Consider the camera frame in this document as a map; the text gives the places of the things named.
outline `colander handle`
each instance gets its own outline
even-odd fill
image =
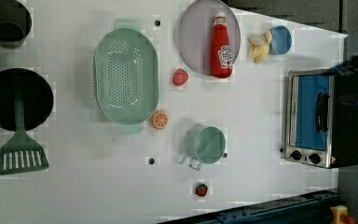
[[[115,30],[132,29],[134,31],[140,32],[141,26],[139,25],[139,22],[136,20],[119,18],[119,19],[115,19],[114,21],[114,29]]]
[[[144,124],[133,124],[133,125],[124,125],[118,124],[117,125],[118,132],[121,134],[136,134],[141,133],[144,130]]]
[[[191,169],[194,169],[196,171],[201,169],[202,161],[197,160],[196,158],[191,158],[190,164],[188,165]]]

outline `small red object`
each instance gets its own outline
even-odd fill
[[[200,184],[196,188],[196,194],[200,197],[205,197],[205,195],[208,193],[208,187],[204,184]]]
[[[354,219],[354,217],[350,217],[350,216],[347,216],[347,215],[342,216],[341,220],[345,224],[356,224],[356,219]]]
[[[227,22],[224,12],[214,19],[211,45],[211,71],[214,77],[226,78],[232,73],[232,53],[229,46]]]
[[[175,71],[175,74],[173,75],[172,82],[175,86],[182,86],[188,81],[188,73],[179,68]]]

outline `green colander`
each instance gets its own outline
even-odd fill
[[[141,132],[158,105],[158,56],[139,27],[137,21],[115,20],[115,30],[95,51],[96,98],[104,114],[121,124],[121,133]]]

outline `banana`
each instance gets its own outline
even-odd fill
[[[262,48],[261,54],[255,57],[255,63],[262,63],[266,60],[267,56],[269,56],[269,45],[260,46]]]
[[[256,46],[264,45],[266,44],[266,38],[262,35],[251,35],[249,37],[249,42]]]
[[[267,39],[267,43],[270,44],[271,41],[272,41],[272,33],[271,33],[271,31],[267,30],[265,36],[266,36],[266,39]]]
[[[249,43],[250,47],[251,47],[251,55],[249,56],[249,58],[255,58],[258,55],[260,55],[263,52],[263,46],[255,46],[252,43]]]

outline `black pot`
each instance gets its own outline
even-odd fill
[[[16,130],[14,83],[20,83],[23,92],[25,130],[36,128],[51,113],[54,104],[53,92],[44,78],[36,72],[21,68],[0,72],[0,127],[9,131]]]
[[[31,27],[31,14],[23,4],[16,0],[0,0],[0,40],[21,41]]]

